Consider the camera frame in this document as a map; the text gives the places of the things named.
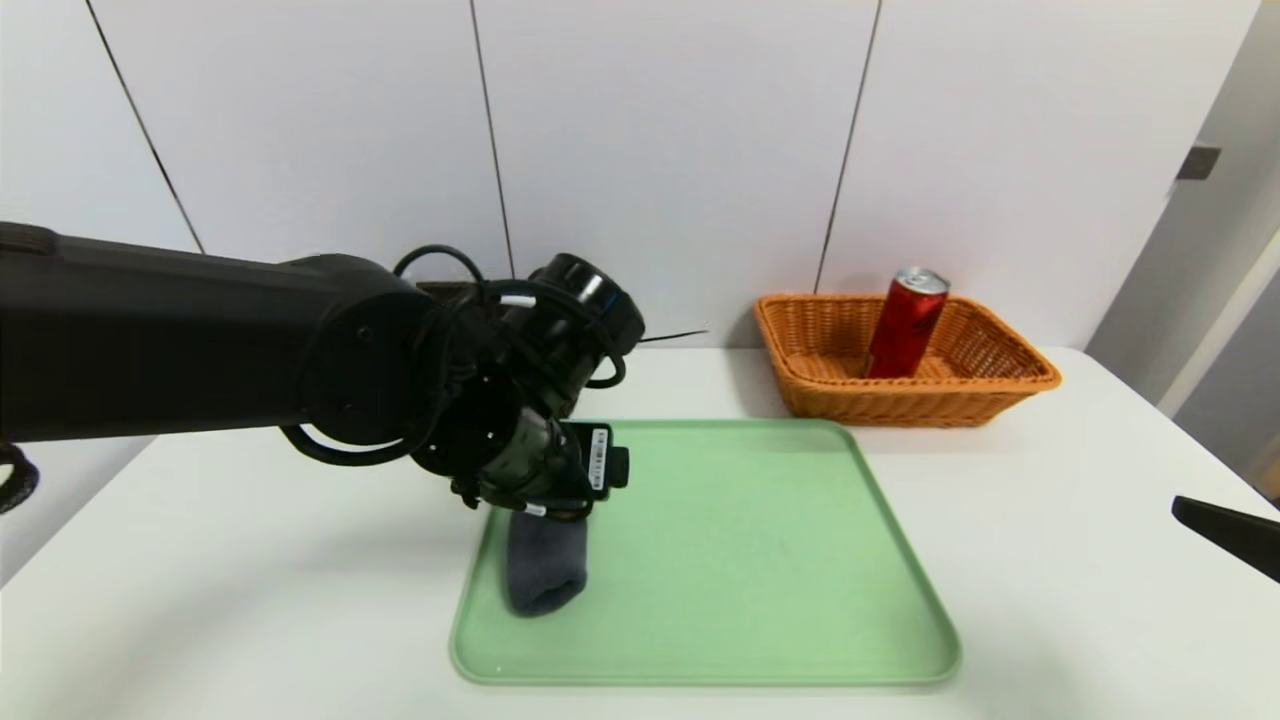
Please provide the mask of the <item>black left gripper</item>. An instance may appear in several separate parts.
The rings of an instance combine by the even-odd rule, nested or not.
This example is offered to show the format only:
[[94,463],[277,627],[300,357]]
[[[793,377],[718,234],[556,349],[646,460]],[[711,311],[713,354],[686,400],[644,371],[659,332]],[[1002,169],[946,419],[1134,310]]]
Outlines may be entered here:
[[481,415],[481,497],[502,507],[590,509],[628,484],[630,451],[607,424],[508,409]]

